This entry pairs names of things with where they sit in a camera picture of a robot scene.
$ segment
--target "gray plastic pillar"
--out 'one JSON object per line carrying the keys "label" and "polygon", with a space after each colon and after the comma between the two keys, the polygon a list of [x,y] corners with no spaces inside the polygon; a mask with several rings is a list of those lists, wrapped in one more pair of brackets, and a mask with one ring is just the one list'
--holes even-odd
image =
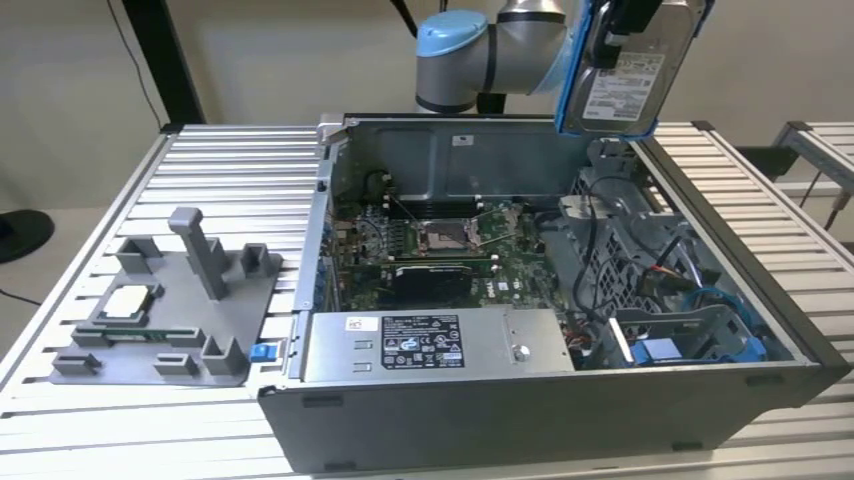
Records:
{"label": "gray plastic pillar", "polygon": [[112,341],[104,336],[104,328],[88,327],[88,332],[77,331],[80,327],[74,327],[70,332],[70,340],[82,348],[112,347]]}
{"label": "gray plastic pillar", "polygon": [[198,366],[192,357],[185,353],[160,353],[154,362],[154,370],[162,376],[166,375],[194,375],[198,373]]}
{"label": "gray plastic pillar", "polygon": [[221,248],[208,245],[201,231],[201,210],[189,207],[177,207],[169,217],[169,230],[180,235],[186,248],[186,258],[192,269],[201,280],[201,285],[210,300],[222,298],[228,290],[221,276],[222,260],[217,258]]}
{"label": "gray plastic pillar", "polygon": [[237,345],[237,339],[230,337],[225,349],[221,350],[213,337],[208,337],[201,349],[201,363],[210,375],[238,375],[248,361]]}
{"label": "gray plastic pillar", "polygon": [[278,270],[269,257],[266,245],[262,243],[246,243],[240,252],[240,270],[244,277],[269,277]]}
{"label": "gray plastic pillar", "polygon": [[206,336],[200,328],[192,328],[192,333],[169,333],[165,336],[165,341],[172,347],[176,348],[201,348],[204,346],[204,341],[206,340]]}
{"label": "gray plastic pillar", "polygon": [[57,355],[53,360],[53,368],[62,375],[85,375],[90,376],[97,373],[101,362],[97,361],[94,355]]}
{"label": "gray plastic pillar", "polygon": [[162,256],[160,249],[150,237],[128,237],[121,242],[116,258],[121,264],[121,269],[128,275],[134,273],[150,274],[146,258]]}

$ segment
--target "warning label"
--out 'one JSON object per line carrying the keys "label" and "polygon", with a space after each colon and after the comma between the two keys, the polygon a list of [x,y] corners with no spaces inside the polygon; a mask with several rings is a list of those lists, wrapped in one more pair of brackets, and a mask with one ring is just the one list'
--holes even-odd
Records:
{"label": "warning label", "polygon": [[623,53],[613,70],[599,70],[583,117],[633,122],[640,118],[664,55]]}
{"label": "warning label", "polygon": [[382,317],[382,367],[396,370],[464,366],[456,315]]}

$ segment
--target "metal slat surface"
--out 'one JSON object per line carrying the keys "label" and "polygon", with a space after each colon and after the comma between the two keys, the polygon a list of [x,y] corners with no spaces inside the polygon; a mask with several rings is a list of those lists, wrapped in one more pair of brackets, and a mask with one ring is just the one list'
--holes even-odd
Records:
{"label": "metal slat surface", "polygon": [[[86,318],[120,270],[110,254],[122,236],[154,234],[164,250],[182,250],[165,229],[174,206],[202,208],[202,227],[217,234],[225,248],[245,241],[266,242],[284,255],[261,339],[289,334],[312,192],[305,169],[316,166],[313,154],[305,156],[313,150],[302,143],[313,138],[308,127],[185,127],[168,154],[157,159],[146,188],[133,194],[0,393],[0,451],[5,453],[0,477],[113,480],[293,475],[252,399],[253,388],[272,383],[278,375],[277,366],[253,366],[246,387],[225,389],[57,386],[43,377],[54,349],[67,344],[74,324]],[[845,258],[768,194],[743,162],[724,155],[715,139],[685,123],[661,125],[656,138],[783,288],[812,310],[816,326],[854,361],[854,304],[844,298],[854,291],[854,274]],[[266,181],[290,173],[297,180]],[[848,376],[803,408],[763,414],[712,452],[388,473],[376,478],[854,478],[851,437],[854,377]]]}
{"label": "metal slat surface", "polygon": [[787,123],[775,145],[787,146],[845,191],[854,191],[854,127],[844,123]]}

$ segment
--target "motherboard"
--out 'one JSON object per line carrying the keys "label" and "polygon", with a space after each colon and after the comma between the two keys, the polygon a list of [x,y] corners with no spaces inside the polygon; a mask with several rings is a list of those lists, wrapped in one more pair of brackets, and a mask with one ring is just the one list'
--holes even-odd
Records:
{"label": "motherboard", "polygon": [[342,311],[565,309],[523,202],[349,205],[334,220]]}

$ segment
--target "cable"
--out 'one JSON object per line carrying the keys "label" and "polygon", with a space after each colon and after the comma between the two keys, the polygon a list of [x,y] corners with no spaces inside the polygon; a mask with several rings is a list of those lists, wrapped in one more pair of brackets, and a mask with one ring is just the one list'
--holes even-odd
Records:
{"label": "cable", "polygon": [[106,0],[106,8],[109,8],[109,16],[112,17],[112,22],[116,25],[116,30],[118,31],[118,36],[121,37],[121,44],[124,45],[124,50],[128,52],[128,57],[130,57],[130,61],[133,62],[133,68],[136,69],[136,79],[138,80],[138,86],[142,89],[142,96],[145,97],[145,103],[148,103],[150,114],[154,116],[154,120],[157,122],[157,130],[160,130],[162,128],[162,121],[160,120],[160,115],[157,115],[157,110],[154,109],[154,105],[153,103],[150,103],[150,97],[148,96],[148,89],[145,88],[145,82],[142,80],[142,71],[138,68],[138,62],[136,61],[136,57],[133,56],[133,52],[130,51],[128,40],[126,38],[124,38],[124,31],[121,30],[121,25],[118,24],[118,18],[116,17],[116,11],[112,8],[110,0]]}
{"label": "cable", "polygon": [[385,170],[384,168],[376,168],[373,170],[368,170],[366,172],[364,172],[364,176],[361,177],[361,198],[362,199],[368,194],[368,182],[370,180],[370,177],[377,173],[381,173],[382,175],[388,175],[388,170]]}
{"label": "cable", "polygon": [[414,25],[414,20],[412,19],[412,13],[409,13],[409,7],[405,6],[405,2],[402,0],[390,0],[390,4],[397,9],[397,13],[400,14],[402,23],[405,23],[405,28],[409,29],[412,38],[417,38],[417,25]]}
{"label": "cable", "polygon": [[729,295],[723,290],[713,287],[697,288],[691,293],[688,293],[684,297],[684,300],[681,301],[681,311],[689,310],[696,296],[703,295],[705,293],[711,293],[713,295],[717,295],[720,298],[723,298],[735,307],[735,310],[737,311],[737,316],[741,318],[747,326],[748,327],[752,326],[749,312],[747,311],[747,307],[744,307],[744,304],[741,303],[741,301],[737,299],[737,297],[735,297],[733,295]]}
{"label": "cable", "polygon": [[659,255],[657,260],[655,260],[655,266],[656,267],[660,267],[660,266],[664,265],[664,262],[667,261],[667,257],[669,256],[672,251],[676,249],[676,245],[679,245],[680,241],[681,241],[681,237],[679,235],[672,237],[672,240],[669,241],[669,244],[667,244],[667,248],[664,248],[664,251]]}
{"label": "cable", "polygon": [[26,302],[30,305],[34,305],[35,307],[41,306],[41,302],[35,302],[34,300],[30,300],[26,297],[21,297],[19,295],[14,295],[13,293],[9,293],[2,289],[0,289],[0,295],[3,295],[6,297],[9,297],[9,298],[13,298],[14,300],[19,300],[21,302]]}
{"label": "cable", "polygon": [[805,204],[805,200],[807,198],[809,198],[809,194],[812,193],[812,189],[815,188],[815,184],[817,183],[817,179],[821,176],[821,171],[819,170],[817,172],[815,172],[815,177],[812,178],[812,182],[809,182],[809,186],[805,189],[805,192],[803,192],[803,198],[800,199],[800,203],[797,204],[797,207],[803,208],[803,205]]}
{"label": "cable", "polygon": [[356,221],[360,223],[365,223],[366,225],[373,227],[373,230],[376,231],[376,237],[378,238],[378,251],[381,253],[382,250],[385,249],[385,240],[382,239],[382,231],[378,229],[376,224],[372,221],[369,221],[366,218],[360,218]]}
{"label": "cable", "polygon": [[599,314],[581,303],[579,295],[581,280],[584,279],[584,274],[587,273],[587,269],[589,268],[589,263],[592,262],[592,251],[596,247],[596,229],[599,227],[599,221],[596,219],[596,209],[592,206],[592,198],[589,196],[589,191],[596,182],[593,182],[592,185],[589,185],[589,187],[587,188],[587,205],[589,206],[589,233],[587,235],[587,250],[584,251],[581,268],[577,271],[577,276],[575,277],[575,282],[572,283],[572,302],[575,302],[575,306],[581,310],[581,312],[584,312],[584,315],[587,315],[591,320],[604,323],[604,319],[601,319]]}

